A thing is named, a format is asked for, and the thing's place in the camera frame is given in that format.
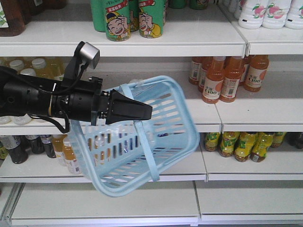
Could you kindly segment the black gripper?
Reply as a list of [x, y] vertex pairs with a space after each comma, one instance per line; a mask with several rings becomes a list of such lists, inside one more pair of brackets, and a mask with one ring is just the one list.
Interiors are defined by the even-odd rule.
[[102, 90], [103, 79], [92, 77], [79, 80], [62, 95], [62, 109], [72, 120], [90, 122], [95, 126], [98, 119], [106, 124], [129, 120], [149, 120], [152, 106], [130, 99], [116, 90]]

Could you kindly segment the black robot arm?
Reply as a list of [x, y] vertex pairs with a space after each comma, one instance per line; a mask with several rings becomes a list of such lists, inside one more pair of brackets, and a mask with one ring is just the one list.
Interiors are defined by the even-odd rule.
[[106, 124], [128, 120], [149, 120], [152, 107], [135, 101], [115, 89], [102, 90], [101, 78], [90, 81], [64, 78], [62, 81], [18, 74], [16, 70], [0, 68], [0, 114], [40, 118], [54, 124], [66, 134], [70, 121], [89, 122], [98, 119]]

